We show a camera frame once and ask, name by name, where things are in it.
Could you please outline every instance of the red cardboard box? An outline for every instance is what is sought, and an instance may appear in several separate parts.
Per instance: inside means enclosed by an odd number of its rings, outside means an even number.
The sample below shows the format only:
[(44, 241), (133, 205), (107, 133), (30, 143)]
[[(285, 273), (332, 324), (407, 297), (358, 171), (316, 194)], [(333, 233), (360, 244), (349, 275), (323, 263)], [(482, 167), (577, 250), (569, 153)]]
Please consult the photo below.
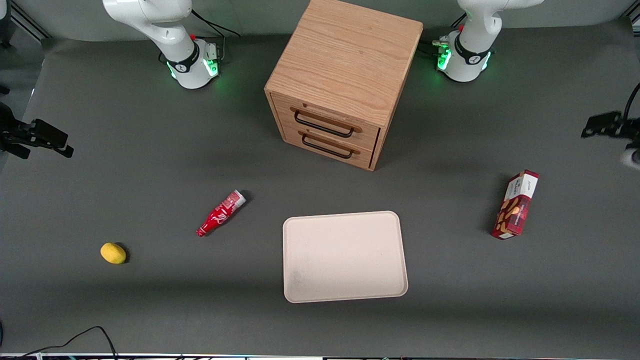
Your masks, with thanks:
[(524, 170), (509, 180), (507, 193), (491, 231), (493, 237), (505, 240), (522, 234), (538, 178), (537, 173)]

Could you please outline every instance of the wood grain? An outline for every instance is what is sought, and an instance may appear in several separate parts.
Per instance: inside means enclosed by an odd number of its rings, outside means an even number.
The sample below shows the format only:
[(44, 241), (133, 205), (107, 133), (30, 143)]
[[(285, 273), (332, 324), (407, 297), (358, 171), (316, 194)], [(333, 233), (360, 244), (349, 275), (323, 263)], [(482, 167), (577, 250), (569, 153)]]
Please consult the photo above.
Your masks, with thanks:
[(266, 89), (387, 127), (421, 33), (414, 20), (311, 0)]

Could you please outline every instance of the white tray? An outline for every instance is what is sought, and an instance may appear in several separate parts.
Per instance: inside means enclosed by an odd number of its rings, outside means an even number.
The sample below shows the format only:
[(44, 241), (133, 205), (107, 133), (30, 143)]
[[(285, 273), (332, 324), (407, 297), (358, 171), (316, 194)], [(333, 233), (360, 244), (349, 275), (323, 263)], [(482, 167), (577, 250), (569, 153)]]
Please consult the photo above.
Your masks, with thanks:
[(393, 211), (293, 217), (282, 232), (289, 302), (398, 297), (409, 287)]

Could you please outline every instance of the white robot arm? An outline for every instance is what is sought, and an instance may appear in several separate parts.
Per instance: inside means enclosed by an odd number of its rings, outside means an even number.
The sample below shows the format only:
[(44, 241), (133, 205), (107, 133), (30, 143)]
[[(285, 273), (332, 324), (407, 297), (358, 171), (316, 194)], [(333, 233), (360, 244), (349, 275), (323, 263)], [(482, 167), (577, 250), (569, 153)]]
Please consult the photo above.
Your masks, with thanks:
[(189, 16), (191, 0), (102, 0), (102, 4), (114, 20), (137, 29), (160, 48), (172, 76), (183, 87), (203, 87), (218, 75), (215, 44), (192, 40), (182, 25), (155, 25)]
[(502, 29), (499, 11), (528, 8), (544, 0), (458, 0), (467, 13), (461, 31), (454, 30), (434, 41), (441, 47), (438, 70), (460, 82), (472, 81), (486, 68), (491, 46)]

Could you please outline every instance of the black metal handle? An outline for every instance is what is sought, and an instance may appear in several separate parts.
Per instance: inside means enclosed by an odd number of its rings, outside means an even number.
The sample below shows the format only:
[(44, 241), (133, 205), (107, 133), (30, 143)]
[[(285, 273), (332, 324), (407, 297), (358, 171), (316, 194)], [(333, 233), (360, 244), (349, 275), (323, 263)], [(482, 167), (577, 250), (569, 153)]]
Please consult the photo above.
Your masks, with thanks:
[(341, 154), (339, 152), (335, 152), (333, 150), (325, 149), (324, 147), (318, 146), (318, 145), (316, 145), (314, 143), (306, 142), (305, 141), (306, 138), (307, 138), (307, 134), (302, 135), (302, 143), (305, 144), (306, 146), (313, 147), (316, 150), (324, 151), (324, 152), (326, 152), (328, 154), (331, 154), (333, 156), (337, 156), (337, 157), (342, 158), (342, 159), (349, 159), (351, 157), (351, 155), (353, 155), (353, 150), (349, 151), (349, 155), (343, 155), (343, 154)]
[(318, 129), (318, 130), (324, 131), (325, 133), (330, 133), (331, 135), (339, 136), (341, 138), (349, 138), (349, 137), (351, 137), (351, 135), (353, 135), (353, 131), (355, 130), (352, 127), (351, 130), (349, 130), (348, 133), (346, 133), (346, 134), (345, 133), (341, 133), (340, 131), (332, 130), (332, 129), (329, 129), (329, 128), (324, 127), (324, 126), (316, 125), (316, 124), (313, 124), (311, 122), (301, 120), (301, 119), (298, 118), (299, 114), (300, 114), (300, 111), (296, 110), (296, 113), (293, 115), (293, 118), (296, 119), (297, 123), (303, 124), (304, 126), (313, 127), (314, 129)]

